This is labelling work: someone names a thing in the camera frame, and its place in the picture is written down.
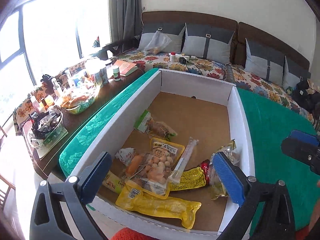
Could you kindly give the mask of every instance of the wooden table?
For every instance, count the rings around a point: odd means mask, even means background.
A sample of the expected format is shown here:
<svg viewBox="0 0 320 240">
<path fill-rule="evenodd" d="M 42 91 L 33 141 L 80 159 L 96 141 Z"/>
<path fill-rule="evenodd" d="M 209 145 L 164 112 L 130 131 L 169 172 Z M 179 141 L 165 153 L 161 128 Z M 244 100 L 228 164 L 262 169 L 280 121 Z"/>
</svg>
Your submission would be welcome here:
<svg viewBox="0 0 320 240">
<path fill-rule="evenodd" d="M 68 111 L 63 109 L 63 126 L 68 131 L 68 134 L 64 138 L 62 138 L 62 140 L 60 140 L 42 160 L 39 159 L 36 149 L 33 148 L 31 143 L 26 140 L 25 135 L 31 128 L 31 121 L 27 121 L 21 130 L 36 173 L 43 179 L 47 179 L 52 169 L 58 164 L 61 152 L 78 133 L 78 131 L 81 130 L 81 128 L 97 111 L 105 106 L 106 103 L 108 103 L 113 97 L 119 94 L 124 88 L 126 88 L 133 81 L 142 76 L 143 73 L 144 72 L 141 69 L 138 69 L 127 77 L 121 77 L 121 81 L 114 81 L 114 79 L 109 79 L 109 83 L 105 84 L 100 89 L 95 102 L 80 114 L 69 114 Z"/>
</svg>

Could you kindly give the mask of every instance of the white wall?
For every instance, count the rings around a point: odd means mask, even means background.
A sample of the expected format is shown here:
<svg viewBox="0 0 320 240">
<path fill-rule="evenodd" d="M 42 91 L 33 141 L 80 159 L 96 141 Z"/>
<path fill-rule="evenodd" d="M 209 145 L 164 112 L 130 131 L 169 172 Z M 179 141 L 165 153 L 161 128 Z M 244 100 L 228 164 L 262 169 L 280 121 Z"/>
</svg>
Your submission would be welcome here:
<svg viewBox="0 0 320 240">
<path fill-rule="evenodd" d="M 316 19 L 316 49 L 313 62 L 310 68 L 311 80 L 315 85 L 320 86 L 320 22 Z"/>
<path fill-rule="evenodd" d="M 147 11 L 201 12 L 253 25 L 286 42 L 312 62 L 316 44 L 316 17 L 305 0 L 141 1 Z"/>
</svg>

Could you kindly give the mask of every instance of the window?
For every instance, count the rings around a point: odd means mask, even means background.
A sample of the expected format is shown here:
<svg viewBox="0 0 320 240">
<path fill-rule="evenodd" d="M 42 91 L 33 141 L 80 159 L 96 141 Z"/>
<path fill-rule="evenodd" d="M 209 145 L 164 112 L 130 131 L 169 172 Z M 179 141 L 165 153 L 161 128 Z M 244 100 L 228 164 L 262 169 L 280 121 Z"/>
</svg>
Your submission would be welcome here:
<svg viewBox="0 0 320 240">
<path fill-rule="evenodd" d="M 0 30 L 0 125 L 43 74 L 95 52 L 97 37 L 111 42 L 108 12 L 108 0 L 31 0 L 15 9 Z"/>
</svg>

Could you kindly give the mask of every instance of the blue gripper pad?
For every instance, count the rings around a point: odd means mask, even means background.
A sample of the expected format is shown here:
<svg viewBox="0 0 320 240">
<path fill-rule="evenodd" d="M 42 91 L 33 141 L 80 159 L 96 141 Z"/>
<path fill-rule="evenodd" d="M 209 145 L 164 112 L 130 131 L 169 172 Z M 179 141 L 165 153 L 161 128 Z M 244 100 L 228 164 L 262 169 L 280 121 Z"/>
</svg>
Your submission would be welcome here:
<svg viewBox="0 0 320 240">
<path fill-rule="evenodd" d="M 218 152 L 213 156 L 213 167 L 216 170 L 220 181 L 226 187 L 232 202 L 239 204 L 239 207 L 241 207 L 245 200 L 244 186 L 231 168 L 230 165 L 233 166 L 233 164 L 230 161 L 227 163 L 222 155 L 224 155 L 224 153 Z"/>
<path fill-rule="evenodd" d="M 309 143 L 311 145 L 314 145 L 316 147 L 319 146 L 319 141 L 318 139 L 311 134 L 305 133 L 305 132 L 301 132 L 298 130 L 292 130 L 290 133 L 290 137 L 291 138 L 295 138 L 299 141 L 305 142 L 305 143 Z"/>
<path fill-rule="evenodd" d="M 77 190 L 82 204 L 87 205 L 93 201 L 111 164 L 111 155 L 102 152 L 92 165 L 85 167 L 81 172 Z"/>
</svg>

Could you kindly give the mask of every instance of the green tablecloth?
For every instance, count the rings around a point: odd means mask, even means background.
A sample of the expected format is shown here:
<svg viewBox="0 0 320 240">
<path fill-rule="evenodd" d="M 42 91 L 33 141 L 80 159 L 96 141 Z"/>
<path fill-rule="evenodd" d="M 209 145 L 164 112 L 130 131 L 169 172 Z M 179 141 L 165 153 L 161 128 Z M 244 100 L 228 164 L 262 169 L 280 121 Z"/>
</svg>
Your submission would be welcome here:
<svg viewBox="0 0 320 240">
<path fill-rule="evenodd" d="M 313 206 L 320 190 L 316 183 L 320 178 L 309 166 L 300 163 L 281 151 L 281 142 L 294 129 L 316 134 L 312 124 L 301 115 L 267 98 L 250 91 L 238 89 L 248 120 L 256 178 L 260 182 L 275 183 L 282 179 L 289 190 L 296 229 L 309 223 Z M 252 229 L 259 221 L 262 205 L 252 220 Z"/>
<path fill-rule="evenodd" d="M 66 176 L 70 175 L 89 145 L 120 107 L 158 69 L 152 69 L 128 86 L 79 131 L 61 153 L 59 162 Z M 297 113 L 258 94 L 238 89 L 251 134 L 256 177 L 261 182 L 286 182 L 294 210 L 296 229 L 309 223 L 313 206 L 320 196 L 316 187 L 319 177 L 307 165 L 287 157 L 281 152 L 281 142 L 291 130 L 315 134 L 311 123 Z M 262 206 L 252 220 L 257 224 Z"/>
</svg>

